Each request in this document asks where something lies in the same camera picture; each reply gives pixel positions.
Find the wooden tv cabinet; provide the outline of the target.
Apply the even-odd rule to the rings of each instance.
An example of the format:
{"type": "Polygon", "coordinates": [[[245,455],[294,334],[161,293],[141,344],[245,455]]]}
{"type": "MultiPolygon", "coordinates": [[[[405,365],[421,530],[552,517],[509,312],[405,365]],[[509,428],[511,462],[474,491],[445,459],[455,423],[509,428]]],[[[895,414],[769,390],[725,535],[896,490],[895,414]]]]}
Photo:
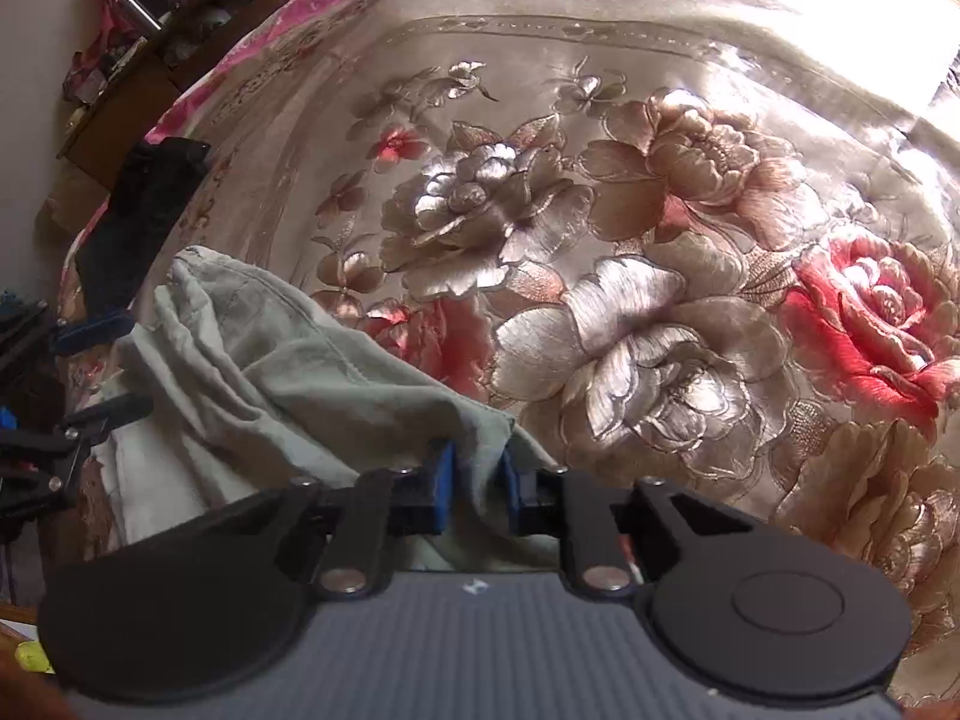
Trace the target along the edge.
{"type": "Polygon", "coordinates": [[[184,93],[290,0],[187,0],[140,39],[73,127],[60,156],[109,190],[127,153],[184,93]]]}

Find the floral satin bed cover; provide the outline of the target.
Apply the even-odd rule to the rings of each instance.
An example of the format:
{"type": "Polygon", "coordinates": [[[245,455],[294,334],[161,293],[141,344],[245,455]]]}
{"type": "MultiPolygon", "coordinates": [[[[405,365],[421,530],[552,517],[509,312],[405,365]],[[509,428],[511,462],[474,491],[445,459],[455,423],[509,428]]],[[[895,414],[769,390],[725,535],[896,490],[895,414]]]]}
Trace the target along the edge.
{"type": "Polygon", "coordinates": [[[958,0],[291,0],[149,131],[205,247],[505,411],[880,569],[958,699],[958,0]]]}

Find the olive green pants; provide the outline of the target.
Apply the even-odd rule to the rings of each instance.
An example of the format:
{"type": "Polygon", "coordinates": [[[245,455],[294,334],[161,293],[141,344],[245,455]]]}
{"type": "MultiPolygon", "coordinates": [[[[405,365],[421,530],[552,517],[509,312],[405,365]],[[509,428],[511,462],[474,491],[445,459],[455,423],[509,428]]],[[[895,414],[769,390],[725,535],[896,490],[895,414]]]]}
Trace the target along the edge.
{"type": "Polygon", "coordinates": [[[148,320],[112,359],[101,397],[153,401],[148,418],[96,450],[119,546],[302,476],[338,489],[376,468],[413,468],[448,439],[462,497],[442,535],[405,550],[407,566],[555,566],[553,539],[509,534],[494,484],[505,452],[527,466],[550,461],[514,418],[389,355],[268,271],[181,250],[148,320]]]}

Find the black folded garment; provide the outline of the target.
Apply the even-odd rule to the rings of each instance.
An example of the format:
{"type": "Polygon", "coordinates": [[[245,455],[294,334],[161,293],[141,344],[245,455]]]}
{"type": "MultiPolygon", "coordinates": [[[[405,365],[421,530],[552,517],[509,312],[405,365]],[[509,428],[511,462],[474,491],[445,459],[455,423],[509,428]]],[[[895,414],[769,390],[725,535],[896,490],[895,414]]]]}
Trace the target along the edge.
{"type": "Polygon", "coordinates": [[[190,138],[142,142],[125,156],[106,211],[80,245],[76,273],[86,315],[127,309],[169,232],[208,172],[210,145],[190,138]]]}

